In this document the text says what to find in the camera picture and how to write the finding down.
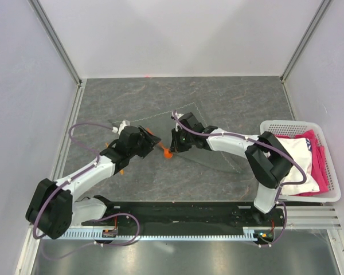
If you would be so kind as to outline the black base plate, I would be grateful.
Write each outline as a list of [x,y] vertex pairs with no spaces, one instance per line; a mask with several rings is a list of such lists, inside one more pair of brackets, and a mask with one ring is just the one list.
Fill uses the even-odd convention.
[[172,224],[202,222],[226,224],[233,227],[280,227],[284,225],[284,212],[274,208],[263,214],[252,202],[107,202],[101,216],[129,213],[141,225],[151,223]]

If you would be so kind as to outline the orange plastic knife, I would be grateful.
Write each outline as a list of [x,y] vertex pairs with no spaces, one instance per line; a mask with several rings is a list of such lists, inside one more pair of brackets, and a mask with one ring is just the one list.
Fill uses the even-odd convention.
[[123,169],[124,155],[116,149],[118,140],[114,140],[105,150],[103,155],[111,160],[114,164],[114,175]]

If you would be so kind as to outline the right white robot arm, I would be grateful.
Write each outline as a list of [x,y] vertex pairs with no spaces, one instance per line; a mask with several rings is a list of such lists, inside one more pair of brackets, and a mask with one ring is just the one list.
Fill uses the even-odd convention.
[[252,221],[260,226],[269,222],[279,186],[293,166],[292,157],[279,140],[270,132],[245,136],[211,125],[204,127],[191,112],[180,114],[174,110],[171,118],[176,122],[171,130],[171,152],[181,153],[196,147],[226,152],[248,161],[259,183],[253,202],[255,208],[251,211]]

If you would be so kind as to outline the orange plastic spoon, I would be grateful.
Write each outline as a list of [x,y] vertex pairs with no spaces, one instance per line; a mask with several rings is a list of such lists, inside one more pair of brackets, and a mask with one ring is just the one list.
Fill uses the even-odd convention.
[[158,143],[158,146],[163,150],[163,156],[166,159],[171,159],[173,157],[173,153],[169,150],[169,148],[164,146],[161,141]]

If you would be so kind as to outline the left aluminium frame post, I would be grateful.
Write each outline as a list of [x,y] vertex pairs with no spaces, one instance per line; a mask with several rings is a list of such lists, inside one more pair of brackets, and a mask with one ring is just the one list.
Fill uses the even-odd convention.
[[75,66],[71,62],[67,51],[65,50],[60,38],[58,37],[48,15],[46,14],[41,2],[39,0],[28,0],[28,3],[32,7],[33,11],[35,12],[37,18],[41,22],[42,27],[44,28],[45,32],[47,33],[48,37],[50,38],[54,48],[56,49],[58,55],[60,56],[62,62],[64,63],[65,67],[67,68],[69,74],[71,75],[74,82],[80,86],[82,84],[82,79],[79,76]]

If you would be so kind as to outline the grey cloth napkin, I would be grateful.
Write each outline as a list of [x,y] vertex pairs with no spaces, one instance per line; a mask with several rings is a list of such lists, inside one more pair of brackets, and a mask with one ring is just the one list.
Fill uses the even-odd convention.
[[154,136],[161,139],[164,146],[171,146],[171,130],[185,130],[196,141],[196,146],[182,153],[173,153],[170,160],[183,158],[207,168],[230,174],[240,174],[243,169],[227,153],[214,151],[208,145],[208,137],[202,134],[212,133],[216,127],[209,123],[208,118],[195,103],[187,103],[179,107],[173,106],[166,111],[152,111],[127,118],[131,125],[141,125]]

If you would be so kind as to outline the aluminium frame post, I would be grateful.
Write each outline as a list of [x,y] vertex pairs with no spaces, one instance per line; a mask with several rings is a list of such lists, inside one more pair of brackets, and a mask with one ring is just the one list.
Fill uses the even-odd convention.
[[295,48],[288,64],[286,65],[282,75],[280,76],[280,81],[282,84],[286,82],[290,76],[293,68],[310,42],[312,36],[314,35],[317,27],[319,26],[322,18],[325,16],[328,8],[332,4],[332,0],[322,0],[316,9],[315,14],[313,15],[310,23],[308,24],[304,34],[302,35],[297,47]]
[[58,55],[60,56],[62,62],[64,63],[65,67],[67,68],[69,74],[71,75],[74,82],[80,86],[82,84],[82,79],[79,76],[75,66],[71,62],[67,51],[65,50],[60,38],[58,37],[48,15],[46,14],[41,2],[39,0],[28,0],[28,3],[32,7],[33,11],[35,12],[37,18],[41,22],[42,27],[44,28],[45,32],[47,33],[48,37],[50,38],[54,48],[56,49]]

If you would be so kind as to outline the white plastic basket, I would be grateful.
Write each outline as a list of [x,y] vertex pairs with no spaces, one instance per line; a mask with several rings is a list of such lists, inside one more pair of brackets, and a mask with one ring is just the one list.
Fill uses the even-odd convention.
[[325,149],[325,172],[328,180],[328,192],[313,193],[311,196],[298,195],[280,195],[281,201],[295,201],[308,203],[330,203],[336,202],[341,198],[341,190],[339,187],[335,168],[331,159],[325,136],[321,127],[315,123],[293,120],[266,120],[260,124],[260,133],[265,131],[272,132],[274,135],[287,136],[294,138],[309,130],[313,130],[319,146]]

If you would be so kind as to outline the right aluminium frame post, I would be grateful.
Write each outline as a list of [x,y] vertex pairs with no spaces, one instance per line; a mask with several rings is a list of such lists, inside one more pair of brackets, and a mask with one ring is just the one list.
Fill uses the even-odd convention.
[[319,26],[322,18],[325,16],[328,8],[332,4],[332,0],[322,0],[316,9],[315,14],[313,15],[310,23],[308,24],[304,34],[302,35],[297,47],[295,48],[288,64],[286,65],[282,75],[280,76],[280,81],[282,84],[286,82],[290,76],[293,68],[310,42],[312,36],[314,35],[317,27]]

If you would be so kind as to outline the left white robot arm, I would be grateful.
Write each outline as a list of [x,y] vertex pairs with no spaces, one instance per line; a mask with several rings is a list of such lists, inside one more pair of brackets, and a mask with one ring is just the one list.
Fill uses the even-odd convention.
[[145,128],[124,126],[118,139],[96,153],[88,165],[57,180],[43,179],[37,185],[25,218],[33,224],[33,237],[61,237],[72,225],[98,221],[109,225],[114,211],[99,198],[80,201],[90,188],[129,165],[134,156],[146,157],[161,139]]

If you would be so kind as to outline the pink cloth in basket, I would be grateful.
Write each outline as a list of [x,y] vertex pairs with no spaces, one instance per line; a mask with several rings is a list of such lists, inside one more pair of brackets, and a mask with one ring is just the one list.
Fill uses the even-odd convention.
[[329,191],[329,182],[326,175],[326,156],[324,146],[319,144],[313,130],[306,131],[301,135],[296,135],[295,138],[306,138],[310,143],[310,151],[312,152],[311,176],[319,187],[318,192],[302,192],[298,194],[298,196],[311,197],[315,194],[327,193]]

